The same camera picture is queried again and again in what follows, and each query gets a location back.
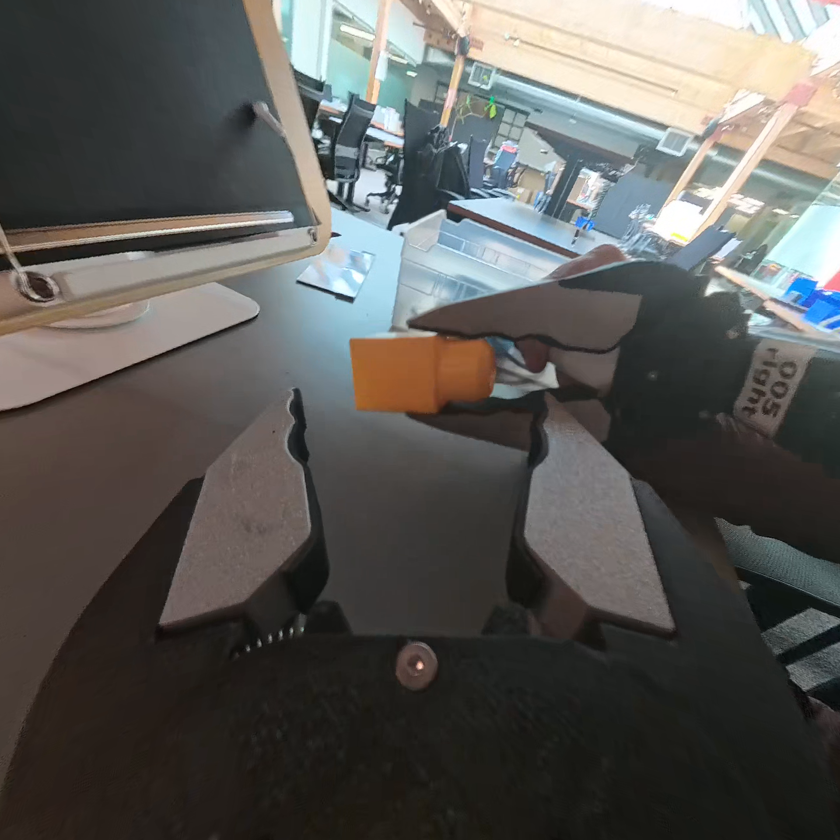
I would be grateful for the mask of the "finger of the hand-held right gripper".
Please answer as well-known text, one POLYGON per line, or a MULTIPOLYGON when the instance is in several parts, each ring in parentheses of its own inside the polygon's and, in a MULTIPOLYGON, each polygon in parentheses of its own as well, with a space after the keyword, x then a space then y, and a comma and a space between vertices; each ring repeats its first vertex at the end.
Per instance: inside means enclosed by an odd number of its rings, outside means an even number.
POLYGON ((548 350, 545 365, 532 372, 513 343, 492 343, 497 378, 492 394, 474 402, 451 402, 436 414, 408 417, 439 431, 531 453, 549 402, 563 410, 599 444, 610 433, 605 402, 618 351, 603 354, 548 350))
POLYGON ((449 303, 407 321, 447 338, 539 340, 557 350, 612 351, 633 330, 644 275, 575 275, 449 303))

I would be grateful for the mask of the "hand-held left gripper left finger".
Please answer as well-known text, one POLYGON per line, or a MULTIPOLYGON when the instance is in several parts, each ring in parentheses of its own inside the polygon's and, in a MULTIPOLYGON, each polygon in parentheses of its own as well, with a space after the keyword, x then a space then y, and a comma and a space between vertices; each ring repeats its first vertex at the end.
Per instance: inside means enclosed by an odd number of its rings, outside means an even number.
POLYGON ((269 406, 207 469, 159 620, 283 631, 329 578, 298 388, 269 406))

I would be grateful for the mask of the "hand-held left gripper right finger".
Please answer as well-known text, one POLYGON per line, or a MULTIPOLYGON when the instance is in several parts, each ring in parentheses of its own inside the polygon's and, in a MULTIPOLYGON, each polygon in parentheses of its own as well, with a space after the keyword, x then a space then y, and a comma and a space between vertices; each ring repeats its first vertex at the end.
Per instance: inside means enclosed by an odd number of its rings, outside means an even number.
POLYGON ((532 460, 508 592, 544 635, 596 638, 610 624, 670 638, 676 624, 634 483, 553 395, 532 427, 532 460))

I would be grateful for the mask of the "orange plastic block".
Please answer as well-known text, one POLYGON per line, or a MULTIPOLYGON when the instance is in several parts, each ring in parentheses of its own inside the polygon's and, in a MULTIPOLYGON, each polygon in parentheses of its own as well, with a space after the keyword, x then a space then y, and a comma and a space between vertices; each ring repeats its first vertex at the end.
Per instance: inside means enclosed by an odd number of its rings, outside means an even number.
POLYGON ((494 389, 497 363, 483 339, 389 332, 350 340, 353 398, 368 413, 437 414, 494 389))

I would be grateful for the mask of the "person's right hand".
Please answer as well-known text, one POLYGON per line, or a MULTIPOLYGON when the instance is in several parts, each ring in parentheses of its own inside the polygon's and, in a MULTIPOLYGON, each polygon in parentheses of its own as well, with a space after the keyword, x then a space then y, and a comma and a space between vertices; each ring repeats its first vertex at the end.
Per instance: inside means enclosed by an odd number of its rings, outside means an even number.
POLYGON ((546 280, 564 280, 627 261, 627 256, 615 245, 598 245, 552 270, 546 280))

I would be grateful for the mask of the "dark office table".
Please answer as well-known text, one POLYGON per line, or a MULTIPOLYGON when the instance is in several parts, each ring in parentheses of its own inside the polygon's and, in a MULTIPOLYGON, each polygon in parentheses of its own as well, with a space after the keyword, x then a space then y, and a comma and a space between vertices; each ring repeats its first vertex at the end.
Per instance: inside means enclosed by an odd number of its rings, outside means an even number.
POLYGON ((451 221, 482 224, 569 259, 602 245, 618 247, 618 240, 613 237, 594 230, 582 233, 572 224, 540 213, 530 205, 500 197, 451 201, 446 213, 451 221))

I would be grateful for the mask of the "clear plastic bin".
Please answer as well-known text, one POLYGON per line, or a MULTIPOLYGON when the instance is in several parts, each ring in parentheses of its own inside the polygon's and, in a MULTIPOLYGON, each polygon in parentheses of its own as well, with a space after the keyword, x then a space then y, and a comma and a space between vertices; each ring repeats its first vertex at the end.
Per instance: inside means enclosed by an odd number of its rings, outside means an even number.
POLYGON ((402 237, 391 326, 396 332, 438 307, 541 282, 570 261, 470 220, 452 222, 443 211, 395 231, 402 237))

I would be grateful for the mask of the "blue storage bin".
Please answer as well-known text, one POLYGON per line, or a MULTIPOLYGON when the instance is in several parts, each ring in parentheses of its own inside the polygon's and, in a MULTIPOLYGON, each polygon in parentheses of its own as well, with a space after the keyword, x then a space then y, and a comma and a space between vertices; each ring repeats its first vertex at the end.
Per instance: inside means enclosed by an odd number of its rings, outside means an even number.
POLYGON ((797 277, 780 300, 797 309, 814 328, 839 332, 839 272, 821 286, 814 279, 797 277))

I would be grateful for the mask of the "black mesh chair seat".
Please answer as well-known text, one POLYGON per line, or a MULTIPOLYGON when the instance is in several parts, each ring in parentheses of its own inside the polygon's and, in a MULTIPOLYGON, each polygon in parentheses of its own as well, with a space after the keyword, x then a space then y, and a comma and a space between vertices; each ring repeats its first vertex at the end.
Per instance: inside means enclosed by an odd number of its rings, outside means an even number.
POLYGON ((731 565, 741 581, 801 598, 811 608, 839 616, 839 565, 812 557, 748 527, 717 519, 731 565))

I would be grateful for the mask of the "silver foil sheet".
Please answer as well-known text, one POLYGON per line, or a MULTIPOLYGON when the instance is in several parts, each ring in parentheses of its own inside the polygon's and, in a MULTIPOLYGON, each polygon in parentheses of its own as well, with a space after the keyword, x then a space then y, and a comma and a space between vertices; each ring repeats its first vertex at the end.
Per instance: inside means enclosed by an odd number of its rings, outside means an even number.
POLYGON ((332 239, 325 250, 300 273, 297 284, 353 302, 369 276, 375 255, 332 239))

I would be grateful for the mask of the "black office chair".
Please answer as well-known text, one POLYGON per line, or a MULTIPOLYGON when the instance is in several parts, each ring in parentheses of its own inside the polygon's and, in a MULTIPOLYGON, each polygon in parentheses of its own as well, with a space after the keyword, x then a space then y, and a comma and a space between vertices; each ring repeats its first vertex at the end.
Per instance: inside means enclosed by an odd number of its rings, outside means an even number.
POLYGON ((351 93, 339 127, 332 133, 329 148, 320 155, 322 175, 335 183, 329 200, 348 213, 358 212, 354 204, 354 188, 362 170, 366 134, 375 114, 375 105, 351 93))

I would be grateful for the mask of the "black board with wooden frame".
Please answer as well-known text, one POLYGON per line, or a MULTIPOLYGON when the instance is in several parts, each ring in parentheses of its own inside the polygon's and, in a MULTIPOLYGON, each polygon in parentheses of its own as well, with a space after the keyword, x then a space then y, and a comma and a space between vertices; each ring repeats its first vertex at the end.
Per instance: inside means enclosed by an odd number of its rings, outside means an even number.
POLYGON ((2 335, 320 255, 268 1, 1 2, 2 335))

